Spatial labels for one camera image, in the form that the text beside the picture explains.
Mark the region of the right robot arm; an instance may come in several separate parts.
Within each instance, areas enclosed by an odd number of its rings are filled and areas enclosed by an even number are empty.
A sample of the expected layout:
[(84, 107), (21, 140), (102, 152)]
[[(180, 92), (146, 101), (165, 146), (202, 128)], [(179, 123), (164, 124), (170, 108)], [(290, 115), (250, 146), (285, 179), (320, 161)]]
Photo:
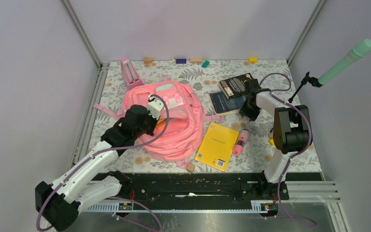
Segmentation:
[(244, 83), (246, 101), (240, 115), (255, 121), (262, 111), (273, 117), (273, 141), (276, 147), (271, 162), (264, 170), (265, 180), (258, 193), (270, 199), (277, 192), (275, 184), (285, 180), (291, 159), (308, 149), (312, 143), (309, 110), (306, 105), (293, 105), (276, 96), (272, 90), (261, 88), (256, 79)]

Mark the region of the pink student backpack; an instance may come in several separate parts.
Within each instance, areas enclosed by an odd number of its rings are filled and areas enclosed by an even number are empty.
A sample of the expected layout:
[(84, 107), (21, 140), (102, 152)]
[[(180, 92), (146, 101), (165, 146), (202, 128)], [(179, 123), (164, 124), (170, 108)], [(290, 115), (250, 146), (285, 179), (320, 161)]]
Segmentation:
[(146, 106), (151, 94), (160, 96), (167, 104), (168, 111), (162, 110), (161, 117), (154, 131), (163, 135), (145, 150), (156, 159), (176, 162), (185, 169), (190, 163), (190, 156), (199, 148), (203, 140), (204, 123), (224, 121), (222, 116), (208, 116), (202, 102), (193, 88), (178, 81), (168, 80), (167, 76), (157, 84), (137, 86), (130, 89), (123, 99), (122, 109), (117, 112), (95, 103), (94, 108), (108, 114), (114, 119), (126, 115), (129, 107), (138, 104)]

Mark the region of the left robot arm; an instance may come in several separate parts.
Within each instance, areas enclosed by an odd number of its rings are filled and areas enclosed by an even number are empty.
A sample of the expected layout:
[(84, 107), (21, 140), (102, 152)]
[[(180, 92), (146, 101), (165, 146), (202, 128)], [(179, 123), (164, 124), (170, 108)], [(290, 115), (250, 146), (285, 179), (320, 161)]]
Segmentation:
[(40, 182), (34, 190), (37, 231), (46, 232), (52, 228), (64, 231), (86, 208), (109, 197), (129, 196), (130, 185), (114, 176), (107, 176), (91, 187), (87, 184), (101, 168), (126, 150), (140, 147), (135, 141), (142, 135), (153, 135), (162, 110), (169, 118), (166, 102), (156, 94), (148, 97), (146, 106), (132, 105), (75, 166), (51, 183)]

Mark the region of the pink clear pencil case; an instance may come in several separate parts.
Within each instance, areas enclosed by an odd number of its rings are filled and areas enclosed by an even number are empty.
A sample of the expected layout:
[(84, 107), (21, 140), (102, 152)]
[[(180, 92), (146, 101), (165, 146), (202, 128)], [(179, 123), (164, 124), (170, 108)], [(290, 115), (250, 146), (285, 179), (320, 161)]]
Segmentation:
[(249, 139), (251, 132), (243, 129), (239, 132), (238, 138), (232, 150), (233, 155), (240, 155), (243, 152), (244, 146)]

